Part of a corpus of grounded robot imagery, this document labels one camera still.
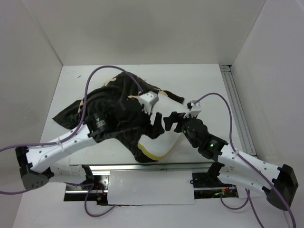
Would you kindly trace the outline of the black floral plush pillowcase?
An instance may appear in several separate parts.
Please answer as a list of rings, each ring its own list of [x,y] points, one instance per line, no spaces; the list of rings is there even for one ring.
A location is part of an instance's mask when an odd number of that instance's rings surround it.
[[[85,123],[92,131],[102,122],[96,142],[106,137],[120,141],[140,163],[163,159],[180,134],[164,129],[163,118],[184,112],[184,98],[122,72],[59,112],[53,120],[72,130]]]

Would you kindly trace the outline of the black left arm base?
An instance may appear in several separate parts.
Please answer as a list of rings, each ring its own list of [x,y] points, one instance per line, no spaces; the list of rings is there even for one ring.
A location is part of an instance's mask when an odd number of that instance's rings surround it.
[[[87,165],[72,166],[72,168],[76,168],[75,177],[78,177],[78,179],[65,182],[65,184],[79,187],[82,190],[89,190],[92,188],[96,191],[100,190],[102,193],[104,193],[105,190],[108,190],[108,175],[94,175]]]

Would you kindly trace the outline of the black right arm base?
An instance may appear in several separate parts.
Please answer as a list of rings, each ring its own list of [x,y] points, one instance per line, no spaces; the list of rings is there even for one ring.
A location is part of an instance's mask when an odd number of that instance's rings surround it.
[[[194,187],[194,199],[237,198],[238,191],[231,184],[224,184],[219,179],[219,171],[224,165],[213,163],[207,172],[194,172],[190,184]]]

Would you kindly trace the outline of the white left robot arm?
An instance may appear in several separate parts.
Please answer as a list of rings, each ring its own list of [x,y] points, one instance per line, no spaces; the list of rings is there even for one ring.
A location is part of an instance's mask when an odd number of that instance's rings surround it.
[[[91,188],[98,179],[89,166],[64,166],[58,161],[120,133],[145,132],[151,123],[151,111],[151,102],[142,98],[126,98],[113,107],[88,116],[80,128],[71,130],[72,137],[65,142],[58,137],[51,146],[17,147],[15,151],[24,188],[38,189],[49,181],[78,185],[84,190]]]

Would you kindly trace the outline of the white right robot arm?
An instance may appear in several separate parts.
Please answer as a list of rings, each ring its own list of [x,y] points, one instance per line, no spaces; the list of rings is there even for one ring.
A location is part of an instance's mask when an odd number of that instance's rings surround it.
[[[291,166],[273,165],[237,150],[227,141],[210,134],[200,119],[183,116],[183,113],[178,112],[165,117],[156,113],[154,122],[157,127],[164,124],[165,131],[171,130],[173,124],[176,124],[174,132],[184,134],[201,156],[213,161],[207,175],[210,185],[237,185],[265,194],[266,200],[280,210],[287,211],[291,207],[298,188]]]

